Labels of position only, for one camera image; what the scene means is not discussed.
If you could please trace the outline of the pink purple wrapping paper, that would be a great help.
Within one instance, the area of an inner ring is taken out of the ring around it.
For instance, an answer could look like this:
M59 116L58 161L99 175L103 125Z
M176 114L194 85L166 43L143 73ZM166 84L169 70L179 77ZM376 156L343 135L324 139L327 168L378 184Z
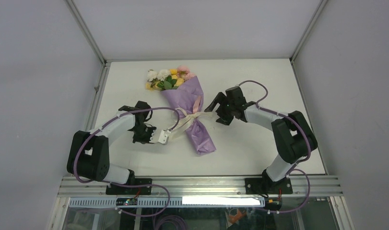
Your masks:
M168 140L186 134L198 155L216 151L216 147L200 118L213 116L213 112L203 111L204 93L198 77L193 77L176 89L161 92L171 108L178 111L179 122L168 132Z

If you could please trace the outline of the cream ribbon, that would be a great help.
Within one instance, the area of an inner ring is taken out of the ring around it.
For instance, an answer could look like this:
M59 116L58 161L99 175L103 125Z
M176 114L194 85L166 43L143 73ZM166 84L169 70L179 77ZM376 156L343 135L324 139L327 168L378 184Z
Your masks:
M191 125L194 123L196 119L198 119L198 117L214 116L214 112L204 112L200 110L200 103L202 99L203 99L202 96L197 97L197 99L194 102L191 114L188 114L183 108L180 107L177 108L177 110L181 112L181 114L184 115L184 117L179 119L177 126L171 131L169 140L173 140L181 136L188 128L191 127Z

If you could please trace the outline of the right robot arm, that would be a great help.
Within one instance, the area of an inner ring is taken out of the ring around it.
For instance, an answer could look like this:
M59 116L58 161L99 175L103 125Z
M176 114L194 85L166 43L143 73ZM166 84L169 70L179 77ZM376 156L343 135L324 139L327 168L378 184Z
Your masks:
M216 121L223 125L231 124L236 118L273 132L278 155L262 173L261 187L267 194L279 190L280 181L296 165L308 160L311 152L318 148L317 139L300 111L284 114L262 107L257 102L248 102L239 86L219 92L205 111L216 111Z

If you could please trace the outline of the pink fake flower stem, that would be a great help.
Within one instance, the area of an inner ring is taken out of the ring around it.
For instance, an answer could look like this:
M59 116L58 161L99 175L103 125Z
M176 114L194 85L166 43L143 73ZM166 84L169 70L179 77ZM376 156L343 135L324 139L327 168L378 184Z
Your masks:
M179 78L182 78L184 81L188 81L192 78L197 77L197 74L191 72L191 70L188 67L181 65L177 68L177 76Z

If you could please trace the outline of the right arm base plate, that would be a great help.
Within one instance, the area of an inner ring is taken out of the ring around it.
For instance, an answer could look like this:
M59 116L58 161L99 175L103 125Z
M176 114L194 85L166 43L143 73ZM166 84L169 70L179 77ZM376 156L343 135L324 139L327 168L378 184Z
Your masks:
M272 182L269 177L245 178L247 195L290 195L293 193L291 180L283 178Z

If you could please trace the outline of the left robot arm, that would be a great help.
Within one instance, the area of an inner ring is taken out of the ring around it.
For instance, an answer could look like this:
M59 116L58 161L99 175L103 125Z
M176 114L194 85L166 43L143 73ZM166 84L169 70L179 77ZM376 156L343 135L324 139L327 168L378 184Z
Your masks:
M109 121L90 131L77 131L72 139L67 171L85 178L85 182L111 182L124 195L135 189L134 171L110 163L109 147L125 132L133 133L132 142L149 144L156 127L151 119L150 106L138 101L134 107L122 106Z

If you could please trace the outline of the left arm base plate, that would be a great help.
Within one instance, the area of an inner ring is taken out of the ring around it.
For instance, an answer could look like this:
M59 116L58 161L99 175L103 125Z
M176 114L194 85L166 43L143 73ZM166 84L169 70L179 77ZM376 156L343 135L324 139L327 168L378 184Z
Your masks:
M106 195L150 195L152 193L152 178L135 178L132 186L128 187L111 184L106 187Z

